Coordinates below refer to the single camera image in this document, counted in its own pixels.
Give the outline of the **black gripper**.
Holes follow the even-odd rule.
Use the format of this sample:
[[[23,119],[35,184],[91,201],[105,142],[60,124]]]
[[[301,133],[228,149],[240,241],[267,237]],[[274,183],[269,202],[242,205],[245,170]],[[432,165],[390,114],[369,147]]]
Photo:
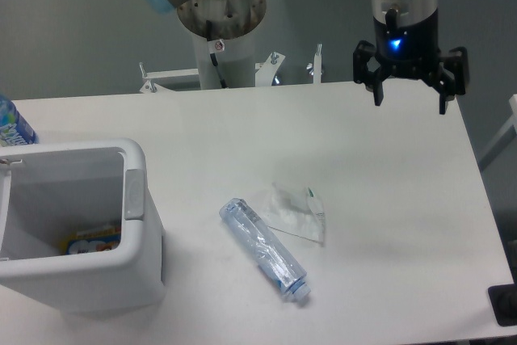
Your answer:
[[[459,46],[442,53],[438,46],[438,15],[407,27],[388,32],[384,23],[374,20],[376,47],[361,40],[352,54],[353,79],[364,84],[379,107],[384,99],[383,82],[391,75],[398,78],[422,78],[439,95],[439,114],[445,115],[448,103],[465,95],[470,82],[468,49]],[[379,67],[370,70],[376,58]]]

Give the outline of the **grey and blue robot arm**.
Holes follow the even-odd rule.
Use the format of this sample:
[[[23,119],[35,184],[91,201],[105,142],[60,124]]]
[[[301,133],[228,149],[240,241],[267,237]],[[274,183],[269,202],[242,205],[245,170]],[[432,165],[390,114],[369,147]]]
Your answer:
[[[159,13],[175,11],[195,37],[200,85],[226,89],[255,85],[253,48],[247,37],[263,21],[266,0],[146,0]],[[353,78],[371,91],[375,105],[388,78],[424,82],[439,95],[439,109],[469,85],[466,48],[442,53],[438,0],[372,0],[376,40],[360,41],[352,55]]]

